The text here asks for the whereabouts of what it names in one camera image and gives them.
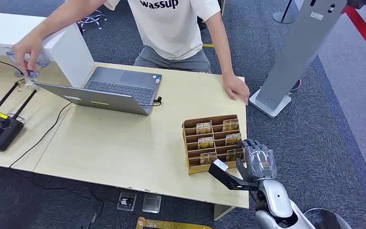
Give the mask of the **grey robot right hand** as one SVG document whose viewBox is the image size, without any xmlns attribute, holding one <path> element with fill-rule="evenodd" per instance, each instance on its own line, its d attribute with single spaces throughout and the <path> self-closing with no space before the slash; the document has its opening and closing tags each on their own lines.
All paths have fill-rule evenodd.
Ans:
<svg viewBox="0 0 366 229">
<path fill-rule="evenodd" d="M 252 139 L 243 140 L 236 145 L 243 150 L 244 163 L 236 159 L 236 167 L 244 181 L 254 183 L 260 179 L 276 178 L 277 168 L 272 149 Z"/>
</svg>

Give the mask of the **person's right hand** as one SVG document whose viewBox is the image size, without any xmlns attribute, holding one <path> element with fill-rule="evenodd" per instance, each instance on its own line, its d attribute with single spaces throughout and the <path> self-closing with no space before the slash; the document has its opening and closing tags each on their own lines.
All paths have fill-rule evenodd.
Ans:
<svg viewBox="0 0 366 229">
<path fill-rule="evenodd" d="M 35 70 L 43 38 L 38 31 L 31 31 L 12 47 L 15 63 L 25 76 L 28 75 L 28 70 Z"/>
</svg>

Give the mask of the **person's left hand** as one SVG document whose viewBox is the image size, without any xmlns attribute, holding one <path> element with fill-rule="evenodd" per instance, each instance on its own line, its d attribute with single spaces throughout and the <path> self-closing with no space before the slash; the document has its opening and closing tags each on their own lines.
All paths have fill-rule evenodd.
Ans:
<svg viewBox="0 0 366 229">
<path fill-rule="evenodd" d="M 245 105 L 248 105 L 250 90 L 244 81 L 233 72 L 223 73 L 222 80 L 223 89 L 229 98 L 232 100 L 240 98 Z"/>
</svg>

